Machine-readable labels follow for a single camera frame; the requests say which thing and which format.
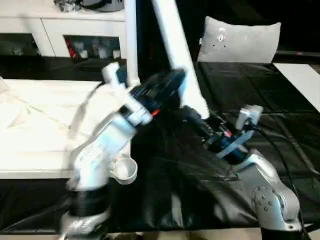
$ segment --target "white surface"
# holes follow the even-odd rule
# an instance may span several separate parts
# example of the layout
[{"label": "white surface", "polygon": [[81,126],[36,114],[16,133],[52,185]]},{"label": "white surface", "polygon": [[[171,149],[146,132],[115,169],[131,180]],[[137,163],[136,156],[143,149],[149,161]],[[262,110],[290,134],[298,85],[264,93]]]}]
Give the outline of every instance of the white surface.
[{"label": "white surface", "polygon": [[126,69],[128,85],[139,85],[137,55],[137,17],[136,0],[125,0]]},{"label": "white surface", "polygon": [[207,102],[200,92],[176,1],[152,0],[152,4],[171,67],[186,71],[186,77],[179,88],[181,105],[195,109],[206,119],[209,117]]},{"label": "white surface", "polygon": [[75,12],[61,12],[53,0],[0,0],[0,17],[28,17],[51,19],[87,19],[125,21],[125,10],[116,12],[93,12],[80,10]]},{"label": "white surface", "polygon": [[119,37],[121,58],[127,57],[125,22],[44,18],[42,23],[57,57],[70,57],[64,35]]},{"label": "white surface", "polygon": [[0,33],[32,34],[42,56],[55,56],[40,18],[0,17]]},{"label": "white surface", "polygon": [[307,64],[274,65],[320,112],[320,75]]},{"label": "white surface", "polygon": [[99,82],[4,81],[8,90],[0,85],[0,114],[5,116],[0,118],[0,178],[66,176],[69,152],[121,106],[109,86],[102,86],[88,101],[76,127],[80,104]]}]

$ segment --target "black mat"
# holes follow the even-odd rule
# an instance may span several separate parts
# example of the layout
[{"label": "black mat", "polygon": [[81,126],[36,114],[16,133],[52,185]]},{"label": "black mat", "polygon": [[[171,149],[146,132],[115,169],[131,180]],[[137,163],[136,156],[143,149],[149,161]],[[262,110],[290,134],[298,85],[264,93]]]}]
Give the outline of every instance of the black mat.
[{"label": "black mat", "polygon": [[[100,69],[106,65],[100,60],[26,58],[28,69],[15,71],[8,59],[0,64],[4,78],[99,81]],[[320,185],[310,167],[320,171],[320,114],[271,64],[204,63],[196,71],[209,106],[231,122],[245,104],[264,107],[261,126],[290,163],[305,221],[319,220]],[[248,146],[263,153],[289,185],[279,156],[266,139],[257,133]],[[258,225],[242,182],[228,164],[202,148],[190,127],[179,122],[178,112],[161,113],[140,132],[132,141],[132,157],[138,163],[138,177],[128,186],[111,181],[111,216],[105,231]],[[0,180],[1,232],[56,233],[63,212],[56,206],[66,193],[65,182]],[[55,211],[44,211],[52,205]]]}]

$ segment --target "white cabinet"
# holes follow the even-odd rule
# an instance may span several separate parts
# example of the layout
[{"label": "white cabinet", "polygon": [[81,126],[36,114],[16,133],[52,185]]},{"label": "white cabinet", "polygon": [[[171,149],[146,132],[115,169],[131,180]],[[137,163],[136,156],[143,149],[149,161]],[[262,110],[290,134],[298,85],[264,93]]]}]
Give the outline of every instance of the white cabinet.
[{"label": "white cabinet", "polygon": [[127,56],[124,21],[43,18],[42,23],[56,57],[70,57],[65,36],[116,37],[121,58]]},{"label": "white cabinet", "polygon": [[55,56],[40,18],[0,17],[1,34],[31,34],[42,56]]}]

